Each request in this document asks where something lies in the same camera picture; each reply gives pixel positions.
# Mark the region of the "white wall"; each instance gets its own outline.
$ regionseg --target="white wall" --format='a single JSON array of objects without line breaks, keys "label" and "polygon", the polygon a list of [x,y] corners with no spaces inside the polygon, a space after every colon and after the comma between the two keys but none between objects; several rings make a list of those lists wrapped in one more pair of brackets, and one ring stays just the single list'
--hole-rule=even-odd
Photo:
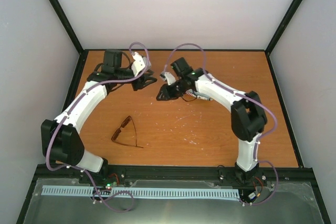
[{"label": "white wall", "polygon": [[43,163],[40,125],[61,110],[78,59],[48,0],[0,0],[0,219],[15,223]]},{"label": "white wall", "polygon": [[336,223],[336,2],[303,0],[271,59],[305,166]]},{"label": "white wall", "polygon": [[59,0],[84,48],[265,49],[292,0]]}]

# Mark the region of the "purple cable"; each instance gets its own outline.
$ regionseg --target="purple cable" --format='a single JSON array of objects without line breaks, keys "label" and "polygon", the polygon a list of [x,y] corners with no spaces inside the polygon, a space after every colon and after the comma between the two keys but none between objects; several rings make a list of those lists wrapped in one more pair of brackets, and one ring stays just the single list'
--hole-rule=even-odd
[{"label": "purple cable", "polygon": [[[149,52],[148,52],[148,50],[147,50],[147,48],[146,48],[146,46],[145,46],[144,44],[142,44],[142,43],[140,43],[140,42],[133,42],[133,43],[130,45],[130,47],[129,47],[129,52],[130,52],[131,55],[134,55],[134,52],[132,51],[132,47],[133,47],[134,45],[139,45],[139,46],[143,47],[144,50],[145,50],[145,52],[146,52],[147,62],[146,62],[145,68],[144,68],[144,69],[143,69],[143,70],[142,70],[136,77],[133,77],[133,78],[130,78],[130,79],[126,79],[126,80],[109,80],[109,81],[102,81],[102,82],[96,83],[95,85],[93,85],[93,86],[91,86],[90,88],[87,89],[87,93],[90,92],[92,89],[94,89],[95,87],[97,87],[97,86],[99,86],[99,85],[103,85],[103,84],[107,84],[107,83],[125,83],[125,82],[131,82],[131,81],[134,81],[134,80],[140,78],[140,77],[147,71],[147,66],[148,66],[148,64],[149,64],[149,62],[150,62],[150,59],[149,59]],[[76,101],[73,103],[73,105],[69,108],[69,110],[68,110],[68,112],[67,112],[68,115],[71,114],[71,112],[74,110],[74,108],[75,108],[75,107],[77,106],[77,104],[81,101],[81,99],[83,99],[83,97],[84,97],[85,95],[86,95],[86,94],[83,93],[82,95],[80,95],[80,96],[77,98],[77,100],[76,100]],[[65,121],[66,119],[67,119],[67,117],[64,116],[63,119],[62,119],[62,120],[59,122],[59,124],[57,125],[56,129],[54,130],[54,133],[53,133],[52,136],[51,136],[51,139],[50,139],[50,142],[49,142],[49,145],[48,145],[48,148],[47,148],[47,153],[46,153],[46,165],[47,165],[47,168],[48,168],[50,171],[52,171],[52,172],[54,172],[54,171],[56,171],[56,170],[58,170],[58,169],[61,169],[61,168],[63,168],[63,167],[68,166],[67,164],[62,164],[62,165],[59,165],[59,166],[57,166],[57,167],[55,167],[55,168],[52,168],[51,165],[50,165],[50,152],[51,152],[52,145],[53,145],[53,143],[54,143],[54,141],[55,141],[55,138],[56,138],[57,133],[59,132],[60,128],[62,127],[62,125],[63,125],[63,123],[64,123],[64,121]],[[81,168],[76,167],[76,166],[71,166],[71,167],[74,168],[74,169],[77,169],[77,170],[82,170]],[[93,187],[95,188],[95,190],[98,191],[98,189],[97,189],[97,187],[96,187],[96,184],[95,184],[95,181],[93,180],[93,178],[92,178],[92,176],[90,175],[90,173],[89,173],[87,170],[84,170],[84,172],[88,175],[88,177],[89,177],[89,179],[91,180],[92,185],[93,185]],[[121,194],[121,193],[123,193],[123,192],[129,194],[129,195],[131,196],[131,198],[132,198],[132,206],[131,206],[130,208],[126,209],[125,211],[119,211],[119,210],[116,210],[116,209],[110,207],[109,205],[107,205],[107,203],[105,202],[105,200],[101,197],[101,195],[100,195],[99,192],[97,193],[97,195],[98,195],[98,197],[102,200],[102,202],[103,202],[109,209],[111,209],[112,211],[115,211],[115,212],[126,212],[126,211],[131,210],[132,207],[133,207],[133,205],[134,205],[134,198],[133,198],[133,195],[132,195],[130,192],[128,192],[128,191],[121,191],[121,192],[119,192],[119,193],[117,193],[117,194],[115,194],[115,195],[112,195],[112,196],[109,197],[108,199],[111,199],[111,198],[115,197],[116,195]]]},{"label": "purple cable", "polygon": [[[272,167],[272,169],[274,170],[274,173],[275,173],[276,182],[275,182],[274,190],[271,192],[271,194],[266,199],[264,199],[263,201],[258,202],[258,203],[252,203],[252,205],[250,205],[250,206],[259,206],[259,205],[262,205],[262,204],[266,203],[267,201],[269,201],[274,196],[274,193],[276,192],[276,190],[278,188],[278,184],[279,184],[279,175],[278,175],[278,172],[275,169],[274,165],[268,160],[260,160],[260,161],[258,161],[258,163],[267,163]],[[243,202],[241,199],[239,199],[239,202],[242,203],[242,204],[248,204],[248,203]]]},{"label": "purple cable", "polygon": [[[235,90],[229,89],[229,88],[227,88],[227,87],[221,85],[220,83],[218,83],[218,82],[216,82],[216,81],[213,81],[212,78],[206,73],[206,70],[205,70],[205,66],[206,66],[206,54],[205,54],[205,51],[203,50],[202,47],[200,47],[199,45],[194,44],[194,43],[184,43],[184,44],[181,44],[181,45],[177,46],[177,47],[170,53],[170,55],[169,55],[169,57],[168,57],[168,59],[167,59],[167,62],[166,62],[166,64],[164,65],[163,72],[166,71],[166,68],[167,68],[167,66],[168,66],[168,64],[169,64],[169,61],[170,61],[170,59],[172,58],[173,54],[176,52],[176,50],[178,50],[179,48],[181,48],[181,47],[183,47],[183,46],[194,46],[194,47],[197,47],[197,48],[202,52],[202,54],[203,54],[203,65],[202,65],[203,74],[204,74],[210,81],[212,81],[215,85],[219,86],[220,88],[222,88],[222,89],[224,89],[224,90],[230,92],[231,94],[234,94],[234,93],[235,93]],[[248,100],[248,101],[254,103],[255,105],[257,105],[257,106],[263,108],[264,110],[266,110],[266,111],[271,115],[271,117],[272,117],[273,120],[274,120],[274,126],[273,126],[273,128],[270,129],[270,130],[269,130],[268,132],[266,132],[265,134],[262,134],[262,135],[257,139],[257,142],[260,142],[260,139],[262,139],[263,137],[265,137],[265,136],[267,136],[267,135],[269,135],[269,134],[271,134],[272,132],[275,131],[275,129],[278,127],[278,120],[277,120],[276,116],[275,116],[275,115],[274,115],[274,114],[273,114],[267,107],[265,107],[264,105],[262,105],[260,102],[254,100],[254,99],[252,99],[252,98],[250,98],[250,97],[247,97],[247,96],[245,96],[245,95],[243,95],[243,94],[235,93],[235,95],[238,96],[238,97],[241,97],[241,98],[243,98],[243,99],[245,99],[245,100]],[[257,150],[258,150],[258,143],[255,144],[254,149],[253,149],[253,158],[254,158],[254,159],[257,159]]]}]

